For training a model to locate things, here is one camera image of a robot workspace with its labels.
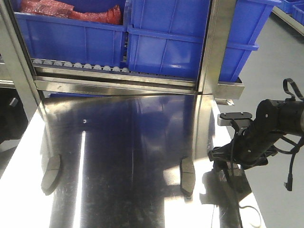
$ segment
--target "cable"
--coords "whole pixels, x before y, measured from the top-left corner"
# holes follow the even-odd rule
[[[254,226],[254,227],[256,227],[256,228],[261,227],[261,225],[262,225],[262,216],[261,216],[261,213],[260,213],[255,207],[250,206],[250,205],[247,205],[247,206],[243,206],[243,207],[239,206],[239,208],[240,208],[240,209],[252,208],[253,210],[255,210],[255,211],[257,212],[258,216],[259,216],[260,225],[257,226],[257,227],[256,227],[256,226]]]
[[[240,228],[243,228],[242,218],[241,218],[241,214],[239,212],[240,206],[239,206],[239,203],[238,203],[238,195],[237,195],[236,186],[235,186],[235,183],[234,183],[235,175],[234,175],[234,170],[233,170],[233,149],[234,149],[234,141],[235,141],[235,138],[236,138],[237,134],[238,134],[238,132],[235,130],[233,139],[231,141],[230,168],[231,168],[231,178],[232,178],[232,189],[233,189],[233,194],[234,194],[234,198],[235,198],[235,201],[236,201],[237,216],[238,216]]]

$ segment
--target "black cable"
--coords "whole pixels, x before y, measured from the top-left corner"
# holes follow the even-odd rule
[[[288,95],[291,96],[290,99],[295,101],[295,95],[289,91],[287,83],[289,83],[291,85],[291,87],[294,90],[294,93],[296,94],[296,96],[301,101],[304,101],[304,97],[303,97],[302,93],[300,92],[299,87],[297,86],[297,84],[291,78],[286,78],[283,81],[283,89],[284,89],[285,93],[287,93]]]
[[[291,149],[291,159],[290,159],[290,163],[289,163],[289,174],[288,174],[288,178],[287,178],[287,182],[284,183],[286,189],[288,191],[292,191],[293,190],[293,166],[294,166],[294,161],[295,161],[295,155],[300,151],[300,148],[304,145],[304,136],[302,136],[299,140],[299,142],[297,143],[297,145]]]
[[[239,208],[240,208],[240,209],[252,208],[253,210],[255,210],[255,211],[257,212],[258,216],[259,216],[260,225],[257,226],[257,227],[256,227],[256,226],[254,226],[254,227],[256,227],[256,228],[261,227],[261,225],[262,225],[262,216],[261,216],[261,213],[260,213],[255,207],[250,206],[250,205],[247,205],[247,206],[243,206],[243,207],[239,206]]]
[[[234,198],[236,201],[237,217],[239,220],[240,228],[243,228],[242,218],[241,218],[241,214],[239,212],[240,206],[238,203],[238,194],[237,194],[237,190],[236,190],[236,186],[235,186],[235,182],[234,182],[235,175],[234,175],[234,170],[233,170],[233,149],[234,149],[234,141],[235,141],[235,138],[237,135],[238,135],[238,132],[235,130],[233,139],[231,141],[230,168],[231,168],[232,189],[233,189]]]

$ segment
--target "gray floor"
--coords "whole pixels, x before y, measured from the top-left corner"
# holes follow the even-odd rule
[[[284,100],[284,78],[291,77],[304,93],[304,37],[271,15],[258,40],[260,49],[252,52],[240,78],[245,90],[235,106],[220,105],[221,112],[254,114],[264,99]],[[285,147],[278,142],[278,147]],[[278,154],[264,167],[246,171],[253,193],[268,228],[300,228],[304,224],[304,148],[294,163],[294,190],[283,186],[287,181],[290,155]]]

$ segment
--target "metal post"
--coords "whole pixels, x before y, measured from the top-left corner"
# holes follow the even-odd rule
[[[236,0],[213,0],[198,92],[214,94],[226,50]]]
[[[35,70],[19,31],[9,0],[0,1],[0,53],[30,120],[40,103]]]

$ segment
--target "blue bin rim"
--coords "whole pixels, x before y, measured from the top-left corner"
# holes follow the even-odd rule
[[[250,45],[250,44],[240,44],[240,43],[228,42],[227,47],[248,50],[248,51],[257,51],[259,48],[259,45],[257,43],[255,45]]]
[[[126,25],[112,25],[112,24],[106,24],[106,23],[100,23],[100,22],[75,20],[75,19],[69,19],[69,18],[57,18],[57,17],[52,17],[52,16],[46,16],[46,15],[36,15],[36,14],[20,13],[20,12],[14,12],[14,13],[15,13],[15,16],[20,19],[52,22],[52,23],[66,24],[66,25],[75,25],[75,26],[90,27],[90,28],[96,28],[96,29],[99,28],[99,29],[114,30],[114,31],[121,31],[121,32],[127,31]]]
[[[294,5],[293,8],[304,13],[304,9],[300,9],[299,6],[304,6],[304,4]]]
[[[271,6],[278,6],[282,3],[281,0],[247,0],[247,1],[253,1],[253,2],[257,2],[257,3],[261,3],[261,4],[265,4],[265,5],[271,5]]]
[[[156,37],[156,38],[164,38],[164,39],[174,39],[179,41],[187,41],[192,43],[203,43],[203,38],[200,37],[192,37],[192,36],[184,36],[184,35],[174,35],[167,32],[157,32],[140,28],[133,28],[133,25],[128,25],[127,31],[130,34],[134,35],[142,35],[147,37]]]

